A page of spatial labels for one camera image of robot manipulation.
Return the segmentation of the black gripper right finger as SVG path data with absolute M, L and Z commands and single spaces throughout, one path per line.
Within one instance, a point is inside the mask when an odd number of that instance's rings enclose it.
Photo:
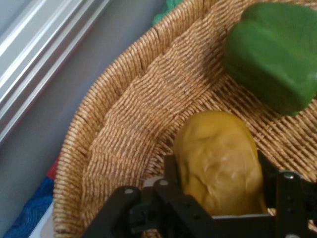
M 274 208 L 276 238 L 315 238 L 309 221 L 317 224 L 317 183 L 296 171 L 278 169 L 261 150 L 258 159 L 264 179 L 264 200 Z

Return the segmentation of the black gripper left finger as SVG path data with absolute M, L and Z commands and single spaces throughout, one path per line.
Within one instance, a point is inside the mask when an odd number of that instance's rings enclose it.
M 84 238 L 140 238 L 157 230 L 163 238 L 214 237 L 214 221 L 180 186 L 173 155 L 164 159 L 164 175 L 152 186 L 120 186 L 109 196 Z

